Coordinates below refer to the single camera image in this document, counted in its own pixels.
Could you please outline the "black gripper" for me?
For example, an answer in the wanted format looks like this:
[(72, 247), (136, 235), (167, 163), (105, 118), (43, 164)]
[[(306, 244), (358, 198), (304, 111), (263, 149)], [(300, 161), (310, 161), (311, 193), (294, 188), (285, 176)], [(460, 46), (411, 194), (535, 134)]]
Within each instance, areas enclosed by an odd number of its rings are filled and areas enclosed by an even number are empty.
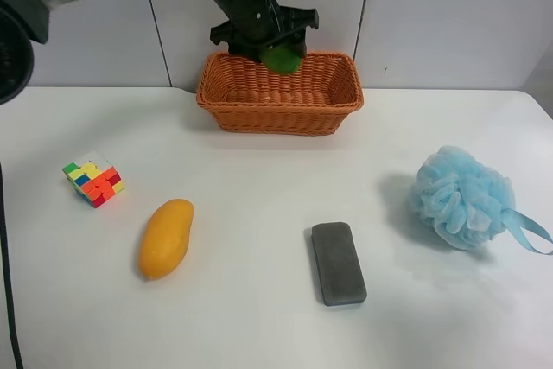
[(315, 9), (282, 6), (277, 0), (214, 0), (228, 18), (211, 29), (214, 44), (225, 42), (228, 53), (260, 61), (262, 46), (286, 42), (299, 58), (307, 53), (306, 29), (319, 28)]

